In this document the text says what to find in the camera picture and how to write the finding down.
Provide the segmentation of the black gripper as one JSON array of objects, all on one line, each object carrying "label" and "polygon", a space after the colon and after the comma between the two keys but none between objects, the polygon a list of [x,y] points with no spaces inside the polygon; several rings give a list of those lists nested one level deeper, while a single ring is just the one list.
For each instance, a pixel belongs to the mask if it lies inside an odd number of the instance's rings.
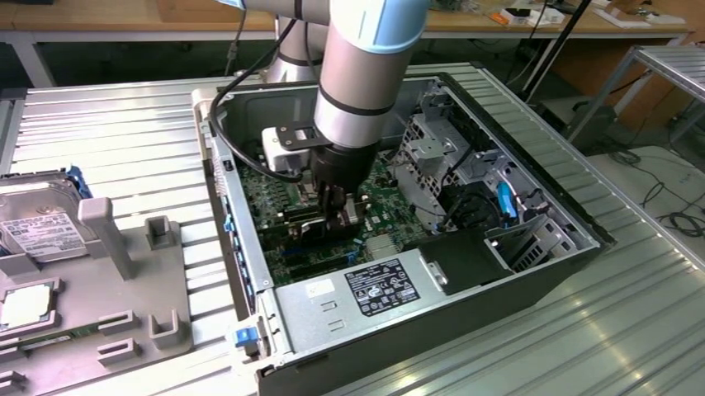
[{"label": "black gripper", "polygon": [[349,233],[359,228],[359,190],[368,179],[379,147],[379,143],[361,148],[331,144],[311,149],[311,174],[325,233]]}]

